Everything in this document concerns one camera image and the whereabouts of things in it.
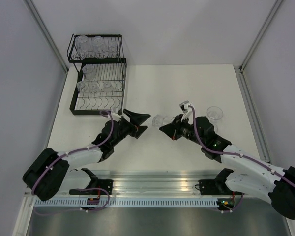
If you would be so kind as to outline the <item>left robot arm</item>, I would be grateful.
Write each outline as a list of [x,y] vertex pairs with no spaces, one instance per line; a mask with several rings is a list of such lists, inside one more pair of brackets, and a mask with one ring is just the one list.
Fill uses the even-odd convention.
[[51,199],[60,190],[68,170],[105,161],[114,153],[114,147],[127,136],[138,139],[147,130],[148,127],[143,123],[151,115],[127,109],[123,113],[130,120],[112,111],[102,111],[101,114],[110,120],[105,123],[95,140],[85,147],[62,152],[50,147],[44,149],[22,177],[31,193],[42,201]]

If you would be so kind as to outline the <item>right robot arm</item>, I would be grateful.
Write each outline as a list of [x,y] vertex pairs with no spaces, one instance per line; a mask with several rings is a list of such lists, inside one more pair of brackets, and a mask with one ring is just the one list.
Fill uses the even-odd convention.
[[215,190],[244,193],[269,204],[282,216],[295,220],[295,167],[284,169],[248,156],[214,131],[207,117],[196,117],[190,124],[182,115],[161,126],[172,140],[184,137],[201,145],[210,160],[227,165],[215,178]]

